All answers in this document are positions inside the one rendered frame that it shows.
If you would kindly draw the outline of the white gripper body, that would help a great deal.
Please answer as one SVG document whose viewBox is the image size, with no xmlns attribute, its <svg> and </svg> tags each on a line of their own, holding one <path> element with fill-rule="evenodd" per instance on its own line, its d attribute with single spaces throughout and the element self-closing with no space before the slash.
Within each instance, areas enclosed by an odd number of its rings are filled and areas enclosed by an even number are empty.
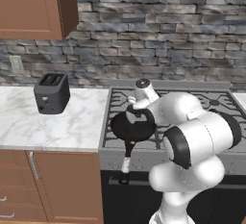
<svg viewBox="0 0 246 224">
<path fill-rule="evenodd" d="M 137 117 L 135 116 L 134 113 L 126 112 L 126 116 L 130 123 L 135 123 L 137 121 Z"/>
</svg>

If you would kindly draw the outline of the black frying pan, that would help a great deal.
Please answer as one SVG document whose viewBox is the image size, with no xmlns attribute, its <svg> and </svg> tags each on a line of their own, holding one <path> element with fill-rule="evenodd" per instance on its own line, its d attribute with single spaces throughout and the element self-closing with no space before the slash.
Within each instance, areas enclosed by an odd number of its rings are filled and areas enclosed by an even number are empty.
<svg viewBox="0 0 246 224">
<path fill-rule="evenodd" d="M 118 180 L 121 185 L 129 183 L 131 154 L 135 145 L 150 138 L 157 129 L 154 116 L 149 110 L 136 110 L 134 117 L 136 121 L 131 123 L 127 118 L 127 113 L 120 112 L 111 120 L 112 132 L 125 143 L 125 157 Z"/>
</svg>

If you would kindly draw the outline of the grey gas stove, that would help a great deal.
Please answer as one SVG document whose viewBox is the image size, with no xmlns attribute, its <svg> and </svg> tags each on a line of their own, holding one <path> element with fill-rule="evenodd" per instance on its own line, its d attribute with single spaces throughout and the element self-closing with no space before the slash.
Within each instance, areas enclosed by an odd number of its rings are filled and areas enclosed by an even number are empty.
<svg viewBox="0 0 246 224">
<path fill-rule="evenodd" d="M 170 91 L 186 91 L 195 95 L 204 109 L 216 109 L 228 113 L 237 120 L 242 140 L 231 150 L 219 155 L 228 175 L 246 175 L 246 92 L 235 92 L 226 82 L 172 82 L 154 80 L 153 87 L 158 95 Z M 127 98 L 135 94 L 134 80 L 111 81 L 105 110 L 103 128 L 99 142 L 100 164 L 103 170 L 119 170 L 125 157 L 124 141 L 111 131 L 111 119 L 126 110 Z M 147 140 L 137 143 L 131 156 L 133 171 L 149 171 L 154 165 L 168 161 L 161 144 L 163 132 L 169 128 L 164 123 Z"/>
</svg>

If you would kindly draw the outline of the black toaster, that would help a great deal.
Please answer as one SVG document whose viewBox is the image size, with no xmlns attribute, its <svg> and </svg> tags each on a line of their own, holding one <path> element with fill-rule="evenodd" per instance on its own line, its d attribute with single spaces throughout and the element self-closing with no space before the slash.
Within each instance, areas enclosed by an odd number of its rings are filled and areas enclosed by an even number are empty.
<svg viewBox="0 0 246 224">
<path fill-rule="evenodd" d="M 70 99 L 67 75 L 62 73 L 44 74 L 35 84 L 34 95 L 39 113 L 62 113 Z"/>
</svg>

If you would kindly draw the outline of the black oven door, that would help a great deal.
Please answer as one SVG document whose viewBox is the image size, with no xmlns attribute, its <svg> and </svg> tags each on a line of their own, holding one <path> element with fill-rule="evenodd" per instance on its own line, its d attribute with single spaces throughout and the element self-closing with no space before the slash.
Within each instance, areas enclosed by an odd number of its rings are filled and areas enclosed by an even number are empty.
<svg viewBox="0 0 246 224">
<path fill-rule="evenodd" d="M 162 193 L 150 186 L 109 185 L 119 171 L 102 170 L 101 186 L 104 224 L 148 224 L 159 208 Z M 130 180 L 148 181 L 147 172 L 131 172 Z M 226 175 L 221 184 L 246 185 L 246 176 Z M 246 217 L 246 190 L 212 188 L 188 204 L 195 224 L 241 224 Z"/>
</svg>

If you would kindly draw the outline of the brown base cupboard door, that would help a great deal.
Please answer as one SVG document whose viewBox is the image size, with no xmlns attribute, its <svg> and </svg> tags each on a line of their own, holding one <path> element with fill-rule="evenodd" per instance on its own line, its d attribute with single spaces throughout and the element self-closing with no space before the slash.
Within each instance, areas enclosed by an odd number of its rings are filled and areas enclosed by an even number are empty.
<svg viewBox="0 0 246 224">
<path fill-rule="evenodd" d="M 49 222 L 104 224 L 97 153 L 35 152 L 34 159 Z"/>
</svg>

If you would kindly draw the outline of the white wall socket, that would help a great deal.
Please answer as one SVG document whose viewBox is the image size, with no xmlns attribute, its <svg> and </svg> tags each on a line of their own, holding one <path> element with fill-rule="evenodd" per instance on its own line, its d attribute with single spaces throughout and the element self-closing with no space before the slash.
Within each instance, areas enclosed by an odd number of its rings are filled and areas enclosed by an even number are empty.
<svg viewBox="0 0 246 224">
<path fill-rule="evenodd" d="M 23 62 L 20 56 L 10 56 L 12 71 L 21 74 L 24 72 Z"/>
</svg>

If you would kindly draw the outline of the brown wall cupboard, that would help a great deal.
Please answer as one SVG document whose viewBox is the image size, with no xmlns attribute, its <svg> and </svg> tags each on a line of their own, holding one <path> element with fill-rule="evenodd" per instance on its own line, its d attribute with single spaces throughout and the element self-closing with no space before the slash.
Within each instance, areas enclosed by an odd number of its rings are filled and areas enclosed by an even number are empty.
<svg viewBox="0 0 246 224">
<path fill-rule="evenodd" d="M 0 0 L 0 38 L 64 39 L 78 23 L 77 0 Z"/>
</svg>

